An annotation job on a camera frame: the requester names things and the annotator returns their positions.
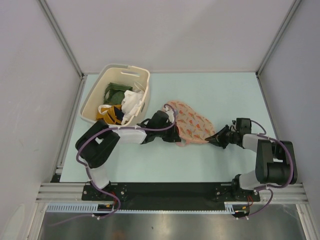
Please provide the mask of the pink floral mesh laundry bag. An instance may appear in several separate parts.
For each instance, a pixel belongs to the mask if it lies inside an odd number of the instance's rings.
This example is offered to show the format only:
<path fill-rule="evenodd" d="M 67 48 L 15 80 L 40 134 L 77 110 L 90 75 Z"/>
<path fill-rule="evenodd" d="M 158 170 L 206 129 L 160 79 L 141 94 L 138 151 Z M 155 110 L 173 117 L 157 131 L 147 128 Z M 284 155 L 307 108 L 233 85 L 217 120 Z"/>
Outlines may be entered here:
<path fill-rule="evenodd" d="M 206 144 L 206 139 L 216 134 L 214 125 L 185 102 L 170 100 L 166 105 L 173 107 L 176 114 L 176 126 L 181 138 L 181 142 L 176 143 L 178 146 Z"/>

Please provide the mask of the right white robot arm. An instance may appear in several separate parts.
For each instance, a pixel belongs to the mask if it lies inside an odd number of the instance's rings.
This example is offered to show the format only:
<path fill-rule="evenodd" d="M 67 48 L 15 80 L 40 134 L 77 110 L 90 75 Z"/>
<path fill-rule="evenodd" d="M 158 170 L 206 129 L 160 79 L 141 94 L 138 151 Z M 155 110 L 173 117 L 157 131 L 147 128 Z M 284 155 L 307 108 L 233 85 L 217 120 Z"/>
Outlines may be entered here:
<path fill-rule="evenodd" d="M 230 185 L 215 191 L 216 201 L 260 201 L 260 191 L 283 189 L 297 182 L 298 171 L 294 146 L 267 136 L 267 132 L 253 133 L 254 120 L 237 118 L 219 132 L 206 138 L 210 144 L 225 149 L 228 145 L 255 153 L 254 170 L 237 174 Z"/>

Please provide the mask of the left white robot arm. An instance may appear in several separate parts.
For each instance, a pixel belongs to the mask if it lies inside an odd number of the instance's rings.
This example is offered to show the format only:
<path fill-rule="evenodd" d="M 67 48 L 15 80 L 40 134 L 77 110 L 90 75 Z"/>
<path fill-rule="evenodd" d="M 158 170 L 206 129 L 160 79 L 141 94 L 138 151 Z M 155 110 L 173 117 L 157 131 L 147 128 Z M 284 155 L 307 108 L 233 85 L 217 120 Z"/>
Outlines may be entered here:
<path fill-rule="evenodd" d="M 180 143 L 175 112 L 158 110 L 151 118 L 134 126 L 112 127 L 98 120 L 76 142 L 76 161 L 85 167 L 93 194 L 100 200 L 110 196 L 110 180 L 103 168 L 118 144 L 148 144 L 160 138 L 167 143 Z"/>

